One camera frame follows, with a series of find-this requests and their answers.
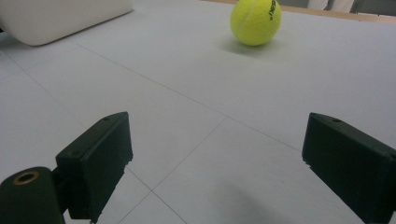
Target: white tiled surface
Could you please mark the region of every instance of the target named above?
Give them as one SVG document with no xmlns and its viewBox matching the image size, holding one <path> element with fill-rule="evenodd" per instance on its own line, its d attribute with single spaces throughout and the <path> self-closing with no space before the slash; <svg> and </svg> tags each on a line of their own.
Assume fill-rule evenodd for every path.
<svg viewBox="0 0 396 224">
<path fill-rule="evenodd" d="M 134 160 L 100 223 L 361 223 L 302 143 L 319 112 L 396 147 L 395 26 L 285 12 L 273 41 L 247 48 L 231 5 L 134 8 L 42 47 L 0 34 L 0 179 L 54 168 L 97 120 L 128 111 Z"/>
</svg>

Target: tennis ball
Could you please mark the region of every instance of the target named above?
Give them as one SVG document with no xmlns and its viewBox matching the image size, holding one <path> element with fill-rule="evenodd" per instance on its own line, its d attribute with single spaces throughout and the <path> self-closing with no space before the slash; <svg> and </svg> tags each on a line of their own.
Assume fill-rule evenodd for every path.
<svg viewBox="0 0 396 224">
<path fill-rule="evenodd" d="M 281 18 L 276 0 L 239 0 L 231 14 L 231 29 L 243 44 L 258 46 L 276 34 Z"/>
</svg>

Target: white container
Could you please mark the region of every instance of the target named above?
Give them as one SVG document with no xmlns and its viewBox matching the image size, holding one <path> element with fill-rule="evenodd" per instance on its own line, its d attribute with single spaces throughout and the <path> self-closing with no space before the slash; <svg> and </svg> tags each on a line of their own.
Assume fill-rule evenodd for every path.
<svg viewBox="0 0 396 224">
<path fill-rule="evenodd" d="M 132 0 L 0 0 L 0 27 L 37 46 L 118 17 Z"/>
</svg>

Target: white floor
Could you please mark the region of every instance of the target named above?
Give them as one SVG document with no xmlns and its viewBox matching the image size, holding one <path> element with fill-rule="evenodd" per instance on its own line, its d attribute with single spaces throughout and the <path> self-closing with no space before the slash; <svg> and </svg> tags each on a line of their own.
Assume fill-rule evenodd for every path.
<svg viewBox="0 0 396 224">
<path fill-rule="evenodd" d="M 394 58 L 371 61 L 394 48 L 372 46 L 377 32 L 368 32 L 362 42 L 371 55 L 335 52 L 361 53 L 360 66 L 339 58 L 331 65 L 323 46 L 361 36 L 349 33 L 354 21 L 328 39 L 311 35 L 311 44 L 322 43 L 311 48 L 305 30 L 341 21 L 284 13 L 272 44 L 252 49 L 231 36 L 231 5 L 135 0 L 134 8 L 37 48 L 0 34 L 1 180 L 28 167 L 53 169 L 56 154 L 97 120 L 128 111 L 134 160 L 99 223 L 361 223 L 302 161 L 304 132 L 315 111 L 396 147 L 395 79 L 369 77 L 373 64 L 380 74 L 395 71 Z M 294 53 L 300 49 L 321 54 Z M 350 77 L 338 76 L 339 66 Z M 318 77 L 299 72 L 306 67 Z M 354 74 L 363 76 L 350 83 Z"/>
</svg>

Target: screw hole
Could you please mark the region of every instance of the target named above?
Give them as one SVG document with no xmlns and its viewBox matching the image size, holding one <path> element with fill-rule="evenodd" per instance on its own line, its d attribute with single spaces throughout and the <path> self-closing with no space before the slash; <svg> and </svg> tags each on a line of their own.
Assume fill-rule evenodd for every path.
<svg viewBox="0 0 396 224">
<path fill-rule="evenodd" d="M 14 185 L 26 185 L 36 180 L 39 176 L 37 171 L 29 171 L 18 175 L 14 179 Z"/>
<path fill-rule="evenodd" d="M 75 150 L 75 151 L 70 152 L 70 155 L 77 156 L 79 154 L 79 152 L 80 152 L 79 150 Z"/>
</svg>

